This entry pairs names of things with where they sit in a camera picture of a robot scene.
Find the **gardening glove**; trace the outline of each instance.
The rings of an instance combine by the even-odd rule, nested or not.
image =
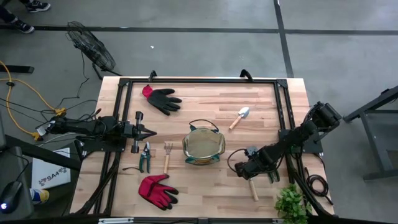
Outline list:
[[[178,194],[178,190],[163,184],[159,184],[159,181],[169,178],[169,175],[162,174],[156,176],[148,176],[142,180],[141,185],[138,189],[138,194],[147,200],[149,203],[154,204],[161,210],[172,209],[172,203],[176,204],[178,200],[168,194]]]
[[[167,116],[170,111],[177,111],[181,107],[175,103],[181,103],[182,100],[176,97],[167,97],[167,95],[174,93],[173,89],[153,90],[149,85],[142,89],[142,94],[147,98],[147,101],[160,110]]]

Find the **yellow extension cord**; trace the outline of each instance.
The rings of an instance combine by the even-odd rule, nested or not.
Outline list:
[[[7,66],[0,60],[0,64],[6,69],[6,72],[7,72],[7,74],[8,74],[8,78],[0,78],[0,81],[9,81],[9,82],[12,82],[12,81],[17,81],[17,82],[20,82],[20,83],[22,83],[22,84],[24,84],[25,86],[28,86],[31,90],[33,90],[39,97],[40,97],[40,99],[51,109],[51,110],[54,110],[54,113],[55,114],[57,114],[57,115],[61,115],[62,113],[64,113],[65,112],[65,108],[62,108],[62,109],[55,109],[55,108],[53,108],[52,106],[50,106],[47,102],[46,102],[46,100],[43,98],[43,96],[37,91],[37,90],[35,90],[33,87],[31,87],[28,83],[26,83],[26,82],[24,82],[24,81],[22,81],[22,80],[19,80],[19,79],[12,79],[11,78],[11,74],[10,74],[10,71],[8,70],[8,68],[7,68]],[[40,134],[39,133],[37,133],[37,132],[34,132],[34,133],[32,133],[32,132],[30,132],[30,131],[27,131],[27,130],[25,130],[24,128],[22,128],[21,126],[19,126],[19,124],[18,124],[18,122],[15,120],[15,118],[13,117],[13,115],[12,115],[12,113],[11,113],[11,110],[10,110],[10,107],[9,107],[9,98],[10,98],[10,95],[11,95],[11,90],[12,90],[12,86],[9,86],[8,87],[8,94],[7,94],[7,110],[8,110],[8,114],[9,114],[9,116],[10,116],[10,118],[12,119],[12,121],[14,122],[14,124],[21,130],[21,131],[23,131],[23,132],[25,132],[25,133],[27,133],[27,134],[30,134],[31,136],[33,136],[34,137],[34,139],[37,141],[37,140],[39,140],[40,139]]]

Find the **concrete floor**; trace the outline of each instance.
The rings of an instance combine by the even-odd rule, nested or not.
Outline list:
[[[217,27],[277,29],[272,0],[109,0],[51,1],[49,12],[28,14],[17,1],[7,8],[37,26],[80,21],[86,26],[109,27]],[[398,3],[394,0],[280,1],[286,29],[397,30]],[[285,78],[279,34],[208,34],[95,32],[113,55],[115,71],[124,75],[235,77],[243,68],[254,77]],[[80,52],[65,32],[37,31],[23,35],[0,30],[0,60],[35,67],[31,75],[13,74],[34,86],[56,105],[76,94],[82,75]],[[397,85],[397,36],[288,35],[294,77],[304,78],[310,103],[331,103],[342,115]],[[79,100],[96,99],[101,86],[86,59],[90,77]],[[5,98],[7,86],[0,86]],[[17,85],[11,101],[46,109],[30,90]],[[77,118],[94,110],[87,103],[68,112]],[[20,109],[40,119],[39,114]],[[20,132],[1,108],[6,133],[33,142]],[[14,113],[23,127],[38,122]],[[55,149],[67,142],[48,144]],[[345,218],[398,222],[398,179],[363,182],[377,171],[376,161],[360,121],[342,123],[323,141],[326,174],[337,215]]]

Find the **potted plant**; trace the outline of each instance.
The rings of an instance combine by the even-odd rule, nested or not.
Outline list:
[[[280,190],[277,196],[275,209],[278,216],[284,219],[285,224],[307,224],[307,211],[311,212],[311,205],[304,205],[303,195],[297,192],[296,185],[290,184]]]

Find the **black sneaker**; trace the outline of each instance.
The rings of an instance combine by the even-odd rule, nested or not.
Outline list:
[[[35,31],[35,27],[32,27],[29,24],[26,24],[25,22],[23,22],[22,20],[16,18],[14,19],[14,21],[10,22],[11,25],[13,25],[17,30],[25,33],[25,34],[30,34],[33,33],[33,31]]]
[[[50,9],[51,5],[45,2],[39,2],[33,0],[32,2],[25,5],[28,12],[43,12]]]

